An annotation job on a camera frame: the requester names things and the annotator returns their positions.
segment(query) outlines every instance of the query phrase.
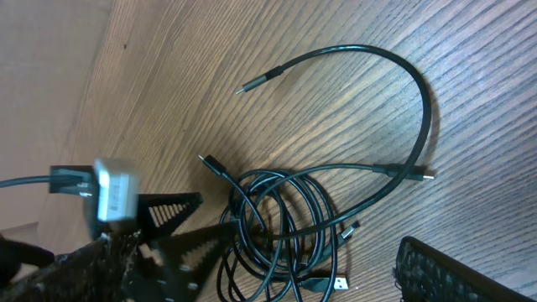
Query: gray wall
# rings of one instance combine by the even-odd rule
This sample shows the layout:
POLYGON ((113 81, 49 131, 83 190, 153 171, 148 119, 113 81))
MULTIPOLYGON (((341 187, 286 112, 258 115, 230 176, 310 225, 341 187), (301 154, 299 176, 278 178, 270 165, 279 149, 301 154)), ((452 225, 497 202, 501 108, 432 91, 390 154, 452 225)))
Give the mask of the gray wall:
MULTIPOLYGON (((0 0, 0 180, 47 174, 80 109, 112 0, 0 0)), ((36 222, 46 185, 0 189, 0 230, 36 222)))

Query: usb-a connector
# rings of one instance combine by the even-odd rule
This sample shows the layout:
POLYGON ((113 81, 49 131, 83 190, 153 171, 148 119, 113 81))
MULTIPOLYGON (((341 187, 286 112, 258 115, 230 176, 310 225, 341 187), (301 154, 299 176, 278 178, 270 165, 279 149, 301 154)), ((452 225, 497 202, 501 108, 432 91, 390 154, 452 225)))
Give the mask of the usb-a connector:
MULTIPOLYGON (((389 177, 395 177, 403 170, 402 164, 374 164, 371 171, 374 173, 386 174, 389 177)), ((409 173, 404 177, 406 180, 433 180, 435 176, 424 166, 414 166, 410 168, 409 173)))
MULTIPOLYGON (((303 289, 309 290, 314 293, 324 293, 328 287, 330 278, 309 278, 300 282, 300 287, 303 289)), ((345 277, 336 277, 334 282, 335 290, 348 290, 349 284, 347 283, 347 278, 345 277)))

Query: tangled cables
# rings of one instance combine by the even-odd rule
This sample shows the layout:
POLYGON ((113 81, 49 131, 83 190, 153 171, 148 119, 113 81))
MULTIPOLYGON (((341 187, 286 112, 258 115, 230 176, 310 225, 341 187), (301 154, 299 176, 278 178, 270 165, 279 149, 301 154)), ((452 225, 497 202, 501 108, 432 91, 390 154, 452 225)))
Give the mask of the tangled cables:
POLYGON ((207 167, 216 175, 229 181, 232 190, 229 194, 229 205, 222 213, 220 223, 235 221, 237 223, 237 242, 222 258, 222 263, 217 275, 217 293, 221 301, 228 301, 222 293, 222 275, 226 272, 228 285, 227 293, 231 301, 254 301, 264 291, 267 301, 282 299, 292 288, 297 301, 301 301, 300 288, 312 291, 324 292, 321 301, 326 302, 334 289, 337 274, 337 249, 349 238, 351 231, 336 233, 336 224, 349 219, 359 212, 367 209, 377 201, 393 191, 403 179, 422 180, 426 177, 425 168, 415 166, 416 160, 425 145, 425 140, 430 128, 431 104, 427 85, 422 75, 406 60, 387 50, 369 45, 349 44, 331 46, 324 49, 311 51, 291 61, 273 68, 261 76, 244 84, 238 93, 250 91, 262 85, 275 76, 281 75, 284 70, 309 58, 342 51, 366 52, 380 55, 397 65, 403 67, 414 79, 423 102, 423 119, 420 132, 404 164, 366 165, 366 164, 325 164, 314 168, 303 169, 293 172, 285 169, 255 169, 242 174, 238 179, 233 179, 226 168, 212 156, 201 158, 207 167), (310 176, 311 173, 326 169, 362 169, 376 173, 384 173, 392 179, 373 195, 360 201, 341 214, 334 215, 329 204, 329 197, 323 188, 310 176), (291 217, 284 198, 279 188, 284 184, 291 185, 294 190, 304 199, 311 214, 312 226, 297 230, 291 217), (258 206, 268 197, 275 200, 279 205, 279 234, 268 232, 265 221, 259 213, 258 206), (261 232, 253 231, 253 223, 257 222, 261 232), (330 242, 325 245, 326 229, 330 230, 330 242), (300 239, 306 235, 315 237, 312 249, 307 253, 308 260, 302 262, 304 247, 300 245, 300 239), (230 265, 228 258, 234 255, 230 265), (331 258, 331 273, 321 285, 311 282, 311 273, 320 263, 331 258), (233 276, 240 264, 253 277, 262 280, 258 289, 250 297, 244 297, 233 276), (283 288, 278 293, 271 293, 270 284, 281 283, 283 288))

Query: cable plug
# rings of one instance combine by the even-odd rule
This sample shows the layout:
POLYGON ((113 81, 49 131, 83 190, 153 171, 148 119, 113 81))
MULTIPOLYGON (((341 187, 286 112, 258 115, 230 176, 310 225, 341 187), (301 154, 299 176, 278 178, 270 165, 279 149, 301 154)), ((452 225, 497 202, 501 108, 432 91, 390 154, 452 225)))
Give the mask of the cable plug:
MULTIPOLYGON (((354 231, 356 231, 360 227, 360 223, 358 221, 353 222, 348 228, 343 230, 343 232, 339 233, 337 235, 337 247, 336 249, 339 249, 343 246, 349 239, 351 239, 352 234, 354 231)), ((319 258, 319 263, 324 263, 328 258, 330 258, 332 255, 332 245, 330 243, 326 244, 325 250, 322 253, 321 258, 319 258)))
POLYGON ((209 168, 212 173, 216 174, 216 176, 224 177, 225 174, 227 174, 226 167, 221 164, 218 160, 212 157, 212 155, 207 155, 205 158, 201 155, 198 155, 198 157, 201 159, 203 164, 209 168))
POLYGON ((95 171, 90 165, 50 166, 49 193, 97 196, 99 191, 95 171))
MULTIPOLYGON (((395 177, 402 170, 402 164, 374 164, 371 169, 374 173, 382 173, 389 177, 395 177)), ((406 180, 423 181, 433 180, 435 176, 425 166, 414 166, 404 178, 406 180)))
MULTIPOLYGON (((314 293, 324 293, 326 292, 328 285, 330 283, 330 278, 308 278, 299 283, 299 286, 305 290, 309 290, 314 293)), ((345 277, 336 277, 334 282, 335 290, 348 290, 349 284, 347 278, 345 277)))
POLYGON ((265 72, 264 74, 256 77, 255 79, 248 81, 246 84, 243 84, 242 88, 235 91, 235 94, 241 94, 243 92, 251 91, 253 88, 261 86, 266 81, 271 80, 274 77, 281 75, 282 73, 284 73, 282 67, 276 66, 273 69, 265 72))

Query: blurred object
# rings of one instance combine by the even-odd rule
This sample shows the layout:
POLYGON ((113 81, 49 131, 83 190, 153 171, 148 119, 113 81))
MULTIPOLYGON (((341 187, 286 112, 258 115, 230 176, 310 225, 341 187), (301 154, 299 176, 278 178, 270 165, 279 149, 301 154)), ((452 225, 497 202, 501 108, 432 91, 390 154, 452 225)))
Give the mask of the blurred object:
POLYGON ((171 236, 203 202, 201 195, 138 195, 138 174, 132 167, 118 159, 98 159, 93 168, 53 166, 50 176, 38 177, 49 182, 50 193, 84 198, 95 241, 55 258, 43 248, 0 239, 1 301, 119 301, 126 296, 141 302, 196 300, 211 269, 232 245, 235 226, 171 236), (147 247, 149 254, 143 252, 147 247), (41 269, 11 284, 22 263, 41 269))
MULTIPOLYGON (((37 222, 0 231, 0 237, 41 247, 41 242, 37 238, 37 222)), ((36 269, 32 265, 23 263, 12 281, 20 280, 22 277, 33 273, 36 269)))
POLYGON ((404 302, 533 301, 413 237, 401 241, 394 276, 404 302))
MULTIPOLYGON (((60 155, 112 0, 0 1, 0 179, 43 174, 60 155)), ((3 190, 0 230, 38 221, 44 185, 3 190)))

